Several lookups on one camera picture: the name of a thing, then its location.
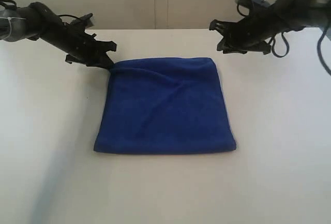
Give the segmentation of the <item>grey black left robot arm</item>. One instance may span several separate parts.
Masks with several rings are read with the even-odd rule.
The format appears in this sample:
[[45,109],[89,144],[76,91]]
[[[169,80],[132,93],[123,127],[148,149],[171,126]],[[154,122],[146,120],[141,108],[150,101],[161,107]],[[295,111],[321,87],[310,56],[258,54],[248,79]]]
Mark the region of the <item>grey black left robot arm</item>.
[[114,63],[107,53],[115,52],[117,45],[113,41],[96,40],[95,34],[86,33],[86,29],[93,26],[92,16],[92,13],[73,16],[67,23],[62,20],[64,15],[55,14],[41,2],[18,7],[13,0],[1,0],[1,40],[42,39],[65,52],[65,61],[69,64],[109,70]]

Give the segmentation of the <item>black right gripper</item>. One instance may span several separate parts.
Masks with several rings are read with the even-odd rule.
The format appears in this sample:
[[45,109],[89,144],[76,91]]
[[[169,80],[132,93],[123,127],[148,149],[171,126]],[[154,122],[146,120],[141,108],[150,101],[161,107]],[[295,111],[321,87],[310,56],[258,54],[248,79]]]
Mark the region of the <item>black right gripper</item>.
[[217,44],[223,54],[246,54],[247,52],[274,53],[275,36],[292,30],[287,15],[291,4],[274,3],[267,8],[248,9],[248,14],[236,23],[212,20],[210,31],[226,33]]

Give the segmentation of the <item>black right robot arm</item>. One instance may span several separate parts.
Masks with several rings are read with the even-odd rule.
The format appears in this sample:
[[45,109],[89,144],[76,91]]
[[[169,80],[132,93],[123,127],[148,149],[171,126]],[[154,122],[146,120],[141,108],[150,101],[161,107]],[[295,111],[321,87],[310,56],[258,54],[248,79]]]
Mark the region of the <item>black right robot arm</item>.
[[324,27],[330,17],[330,0],[236,0],[249,10],[238,22],[213,20],[209,30],[222,39],[217,51],[224,54],[272,51],[270,38],[277,34],[299,32],[306,27]]

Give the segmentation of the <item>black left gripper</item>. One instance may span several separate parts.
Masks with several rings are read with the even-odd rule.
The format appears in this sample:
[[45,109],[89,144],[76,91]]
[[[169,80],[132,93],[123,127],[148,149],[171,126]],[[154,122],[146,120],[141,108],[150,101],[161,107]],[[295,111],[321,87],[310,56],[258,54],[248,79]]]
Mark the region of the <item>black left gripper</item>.
[[114,41],[99,41],[95,34],[87,34],[82,26],[65,22],[50,24],[41,39],[67,53],[65,62],[84,64],[87,67],[111,69],[114,62],[107,52],[116,52]]

